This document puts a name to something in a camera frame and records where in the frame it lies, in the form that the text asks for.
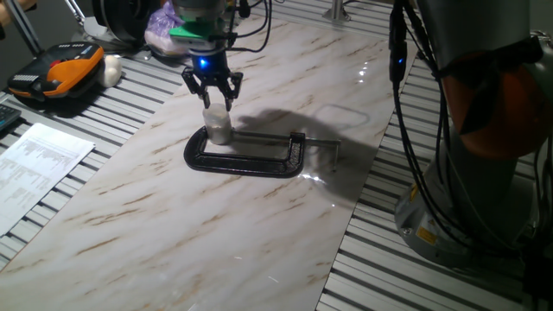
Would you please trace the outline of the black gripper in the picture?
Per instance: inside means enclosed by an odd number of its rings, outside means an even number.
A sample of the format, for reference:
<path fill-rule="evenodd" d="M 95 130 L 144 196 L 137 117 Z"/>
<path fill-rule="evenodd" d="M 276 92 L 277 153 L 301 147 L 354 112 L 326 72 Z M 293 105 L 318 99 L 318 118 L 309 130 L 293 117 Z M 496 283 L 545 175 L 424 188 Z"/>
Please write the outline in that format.
<path fill-rule="evenodd" d="M 209 51 L 192 50 L 192 67 L 185 67 L 181 76 L 191 94 L 197 95 L 208 109 L 211 100 L 207 86 L 219 86 L 224 83 L 221 91 L 225 98 L 226 110 L 232 109 L 232 103 L 238 98 L 244 75 L 241 72 L 230 73 L 227 65 L 226 51 L 223 48 Z"/>

